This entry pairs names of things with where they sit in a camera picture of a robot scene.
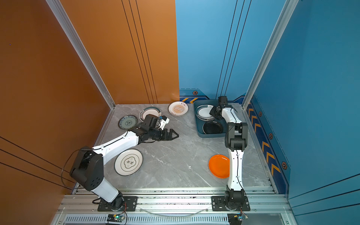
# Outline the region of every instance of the black line on wall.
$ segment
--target black line on wall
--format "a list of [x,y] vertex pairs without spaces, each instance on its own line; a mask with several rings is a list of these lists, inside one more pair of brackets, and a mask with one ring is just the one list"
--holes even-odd
[[325,185],[325,186],[322,186],[322,187],[316,188],[316,189],[314,189],[314,190],[311,190],[311,191],[308,191],[308,192],[305,192],[305,193],[299,194],[299,195],[294,196],[294,197],[291,197],[291,198],[289,198],[289,199],[299,197],[299,196],[301,196],[301,195],[303,195],[303,194],[307,194],[307,193],[310,193],[310,192],[313,192],[313,191],[319,190],[319,189],[321,189],[321,188],[324,188],[324,187],[327,187],[327,186],[330,186],[330,185],[333,185],[333,184],[336,184],[336,183],[342,182],[342,181],[344,181],[344,180],[347,180],[347,179],[350,179],[350,178],[356,177],[356,176],[358,176],[358,175],[360,175],[360,174],[355,174],[355,175],[350,176],[350,177],[348,177],[348,178],[345,178],[345,179],[339,180],[339,181],[337,181],[337,182],[334,182],[334,183],[331,183],[331,184],[328,184],[328,185]]
[[124,2],[123,2],[123,0],[121,0],[121,3],[122,3],[122,7],[124,8],[124,13],[125,13],[125,17],[126,17],[127,25],[129,26],[129,31],[130,31],[130,35],[131,35],[131,39],[132,39],[132,44],[134,45],[136,58],[138,59],[138,63],[139,63],[139,68],[140,68],[141,76],[143,77],[144,86],[145,86],[145,91],[146,91],[146,94],[147,94],[147,96],[148,96],[148,100],[149,100],[149,104],[150,104],[149,93],[148,93],[148,90],[146,89],[146,84],[145,84],[145,79],[144,79],[143,71],[141,70],[140,61],[139,61],[139,57],[138,57],[138,53],[136,52],[134,39],[132,38],[132,33],[131,33],[131,30],[130,30],[129,20],[127,19],[127,15],[126,15],[126,11],[125,11],[125,7],[124,7]]
[[328,211],[328,210],[335,210],[335,209],[338,209],[338,208],[345,208],[345,207],[357,206],[357,205],[360,205],[360,203],[347,205],[347,206],[340,206],[340,207],[336,207],[336,208],[329,208],[329,209],[326,209],[326,210],[319,210],[319,211],[315,211],[315,212],[307,212],[307,213],[298,214],[298,215],[295,215],[295,216],[301,216],[301,215],[306,215],[306,214],[311,214],[311,213],[316,213],[316,212],[324,212],[324,211]]
[[40,168],[40,169],[42,169],[42,170],[48,171],[49,173],[54,174],[55,176],[60,177],[60,175],[57,175],[57,174],[55,174],[55,173],[53,173],[53,172],[51,172],[51,171],[49,171],[49,170],[47,170],[47,169],[44,169],[44,168],[42,168],[42,167],[40,167],[40,166],[35,165],[34,163],[31,163],[31,162],[29,162],[29,161],[27,161],[27,160],[25,160],[25,159],[22,159],[22,158],[20,158],[20,157],[18,157],[18,156],[16,156],[16,155],[13,155],[13,154],[5,151],[5,150],[2,150],[1,148],[0,148],[0,150],[3,151],[3,152],[5,152],[5,153],[7,153],[7,154],[9,154],[9,155],[11,155],[11,156],[14,156],[14,157],[16,157],[16,158],[18,158],[18,159],[21,159],[22,161],[25,161],[25,162],[27,162],[27,163],[30,163],[31,165],[36,166],[36,167],[38,167],[38,168]]
[[13,168],[13,169],[15,169],[15,170],[18,170],[18,171],[24,172],[24,173],[29,174],[29,175],[31,175],[31,176],[34,176],[34,177],[40,178],[40,179],[45,180],[45,181],[47,181],[47,182],[50,182],[50,183],[52,183],[52,184],[56,184],[56,185],[58,185],[58,186],[60,186],[60,187],[67,188],[67,187],[62,186],[62,185],[60,185],[60,184],[54,183],[54,182],[52,182],[52,181],[50,181],[50,180],[47,180],[47,179],[41,178],[41,177],[36,176],[36,175],[34,175],[34,174],[31,174],[31,173],[25,172],[25,171],[23,171],[23,170],[20,170],[20,169],[18,169],[18,168],[15,168],[15,167],[13,167],[13,166],[10,166],[10,165],[8,165],[8,164],[2,163],[2,162],[0,162],[0,164],[3,164],[3,165],[5,165],[5,166],[8,166],[8,167]]
[[239,43],[238,43],[238,48],[236,49],[235,58],[234,58],[234,61],[233,61],[233,66],[231,67],[231,71],[230,71],[230,75],[229,75],[229,80],[228,80],[228,84],[226,85],[226,89],[225,89],[225,94],[224,94],[224,95],[226,95],[226,91],[228,90],[228,85],[229,85],[229,81],[230,81],[231,73],[233,72],[234,63],[235,63],[235,59],[236,59],[236,55],[237,55],[238,50],[239,50],[239,45],[240,45],[241,37],[243,36],[244,27],[245,27],[245,23],[246,23],[247,15],[249,14],[249,9],[250,9],[250,5],[251,5],[251,1],[252,1],[252,0],[250,0],[250,4],[249,4],[249,8],[248,8],[248,12],[246,13],[246,17],[245,17],[245,21],[244,21],[243,30],[241,31],[240,40],[239,40]]
[[153,80],[153,86],[154,86],[154,91],[155,91],[156,102],[159,103],[159,101],[158,101],[158,99],[157,99],[157,94],[156,94],[156,88],[155,88],[155,83],[154,83],[154,78],[153,78],[153,72],[152,72],[152,70],[151,70],[151,64],[150,64],[150,59],[149,59],[149,54],[148,54],[148,48],[146,47],[146,41],[145,41],[145,35],[144,35],[143,25],[141,24],[140,13],[139,13],[139,8],[138,8],[138,2],[137,2],[137,0],[135,0],[135,2],[136,2],[136,8],[137,8],[137,10],[138,10],[138,15],[139,15],[139,20],[140,20],[140,26],[141,26],[141,31],[142,31],[142,33],[143,33],[146,55],[148,56],[148,62],[149,62],[149,67],[150,67],[150,74],[151,74],[151,79]]
[[56,166],[57,168],[59,168],[59,169],[61,169],[61,170],[62,170],[62,168],[61,168],[61,167],[59,167],[59,166],[57,166],[57,165],[55,165],[55,164],[53,164],[53,163],[51,163],[51,162],[47,161],[46,159],[41,158],[40,156],[35,155],[35,154],[34,154],[34,153],[32,153],[31,151],[28,151],[28,150],[26,150],[26,149],[24,149],[24,148],[22,148],[22,147],[18,146],[17,144],[15,144],[15,143],[13,143],[13,142],[11,142],[11,141],[9,141],[9,140],[7,140],[7,139],[5,139],[5,138],[1,137],[1,136],[0,136],[0,138],[1,138],[1,139],[3,139],[3,140],[5,140],[5,141],[7,141],[7,142],[9,142],[9,143],[11,143],[11,144],[13,144],[13,145],[15,145],[16,147],[21,148],[22,150],[24,150],[24,151],[26,151],[26,152],[28,152],[28,153],[30,153],[30,154],[32,154],[32,155],[34,155],[34,156],[36,156],[36,157],[38,157],[38,158],[42,159],[42,160],[44,160],[45,162],[48,162],[48,163],[50,163],[51,165]]
[[216,97],[217,97],[217,92],[219,91],[219,86],[220,86],[220,81],[221,81],[222,69],[223,69],[223,67],[224,67],[224,63],[225,63],[226,52],[227,52],[227,50],[228,50],[229,39],[230,39],[230,34],[231,34],[231,28],[233,27],[234,16],[235,16],[235,11],[236,11],[236,6],[237,6],[237,4],[238,4],[238,0],[236,0],[235,9],[234,9],[234,15],[233,15],[233,20],[231,21],[230,32],[229,32],[229,37],[228,37],[228,43],[226,44],[225,55],[224,55],[224,61],[222,62],[222,67],[221,67],[221,72],[220,72],[220,78],[219,78],[219,84],[217,85],[217,90],[216,90],[215,99],[216,99]]
[[134,14],[132,13],[131,4],[130,4],[130,10],[131,10],[132,19],[133,19],[133,21],[134,21],[134,26],[135,26],[136,35],[138,36],[138,42],[139,42],[139,46],[140,46],[141,56],[143,57],[143,62],[144,62],[144,67],[145,67],[146,76],[148,77],[148,83],[149,83],[149,88],[150,88],[151,97],[152,97],[152,99],[153,99],[153,103],[155,103],[155,101],[154,101],[154,96],[153,96],[153,91],[151,90],[151,85],[150,85],[150,79],[149,79],[149,75],[148,75],[148,70],[146,69],[146,64],[145,64],[145,60],[144,60],[143,50],[141,49],[141,44],[140,44],[138,29],[136,28],[136,23],[135,23],[135,19],[134,19]]
[[229,64],[230,64],[230,60],[231,60],[231,55],[232,55],[232,53],[233,53],[234,43],[235,43],[235,39],[236,39],[236,34],[238,33],[239,23],[240,23],[241,15],[242,15],[242,13],[243,13],[244,3],[245,3],[245,0],[243,1],[243,6],[241,7],[241,12],[240,12],[240,17],[239,17],[239,21],[238,21],[238,26],[236,27],[236,32],[235,32],[235,37],[234,37],[234,41],[233,41],[233,46],[231,47],[231,52],[230,52],[230,57],[229,57],[229,61],[228,61],[228,66],[226,67],[224,82],[222,83],[222,88],[221,88],[221,92],[220,92],[221,95],[222,95],[222,90],[224,89],[224,84],[225,84],[225,80],[226,80],[226,74],[228,73]]
[[333,195],[333,196],[326,197],[326,198],[322,198],[322,199],[315,200],[315,201],[312,201],[312,202],[304,203],[304,204],[301,204],[301,205],[298,205],[298,206],[303,206],[303,205],[306,205],[306,204],[310,204],[310,203],[313,203],[313,202],[318,202],[318,201],[325,200],[325,199],[328,199],[328,198],[333,198],[333,197],[341,196],[341,195],[343,195],[343,194],[348,194],[348,193],[352,193],[352,192],[357,192],[357,191],[359,191],[359,190],[360,190],[360,189],[353,190],[353,191],[349,191],[349,192],[345,192],[345,193],[342,193],[342,194]]

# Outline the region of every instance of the orange plate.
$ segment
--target orange plate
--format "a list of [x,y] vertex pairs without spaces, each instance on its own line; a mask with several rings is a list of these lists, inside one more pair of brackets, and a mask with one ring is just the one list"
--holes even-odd
[[228,178],[230,176],[230,159],[224,155],[214,155],[209,160],[209,169],[215,177]]

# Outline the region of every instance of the teal plastic tray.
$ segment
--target teal plastic tray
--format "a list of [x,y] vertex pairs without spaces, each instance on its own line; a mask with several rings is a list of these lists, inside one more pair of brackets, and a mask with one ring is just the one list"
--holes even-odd
[[[196,108],[198,108],[201,105],[214,105],[217,106],[219,103],[218,100],[197,100],[194,101],[194,114],[196,112]],[[214,119],[215,121],[218,121],[219,123],[221,123],[221,125],[224,128],[224,132],[221,134],[204,134],[204,131],[202,129],[205,121],[200,120],[198,117],[196,117],[195,115],[195,123],[196,123],[196,131],[198,133],[198,136],[201,138],[219,138],[219,137],[225,137],[226,132],[228,131],[228,124],[226,123],[225,119],[222,120],[217,120]]]

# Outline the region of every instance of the blue wall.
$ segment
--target blue wall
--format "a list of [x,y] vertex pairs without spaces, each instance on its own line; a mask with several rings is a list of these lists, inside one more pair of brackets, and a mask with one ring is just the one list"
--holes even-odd
[[226,92],[229,100],[243,95],[284,3],[176,0],[180,89],[201,90],[211,99],[216,93],[220,96]]
[[255,92],[291,167],[300,225],[337,224],[344,211],[353,214],[339,224],[359,220],[349,205],[360,203],[360,176],[346,179],[360,173],[359,9],[355,0],[299,1]]

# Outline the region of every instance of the plate with sunburst pattern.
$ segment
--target plate with sunburst pattern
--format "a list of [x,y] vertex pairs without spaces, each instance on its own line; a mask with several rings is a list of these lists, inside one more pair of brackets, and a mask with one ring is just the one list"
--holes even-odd
[[189,111],[189,106],[185,102],[173,102],[169,105],[169,113],[174,116],[183,116]]

